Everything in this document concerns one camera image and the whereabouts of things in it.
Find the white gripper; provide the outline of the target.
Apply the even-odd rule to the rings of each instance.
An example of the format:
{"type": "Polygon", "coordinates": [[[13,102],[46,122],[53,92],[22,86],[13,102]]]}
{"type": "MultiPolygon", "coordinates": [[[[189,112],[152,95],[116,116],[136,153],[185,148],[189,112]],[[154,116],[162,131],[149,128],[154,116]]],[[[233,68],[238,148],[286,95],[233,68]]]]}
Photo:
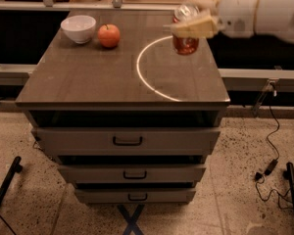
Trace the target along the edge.
{"type": "Polygon", "coordinates": [[[181,18],[175,23],[163,25],[165,32],[178,38],[212,38],[219,30],[231,38],[249,38],[254,34],[254,19],[259,0],[185,0],[199,10],[215,11],[181,18]]]}

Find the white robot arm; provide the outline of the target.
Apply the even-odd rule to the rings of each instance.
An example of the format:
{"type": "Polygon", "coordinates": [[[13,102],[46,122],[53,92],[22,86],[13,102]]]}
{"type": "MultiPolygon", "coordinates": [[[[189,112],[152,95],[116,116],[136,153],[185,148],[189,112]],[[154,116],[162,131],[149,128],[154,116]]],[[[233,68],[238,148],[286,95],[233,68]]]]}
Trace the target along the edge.
{"type": "Polygon", "coordinates": [[[186,0],[196,16],[170,25],[181,38],[231,38],[270,35],[294,44],[294,0],[186,0]]]}

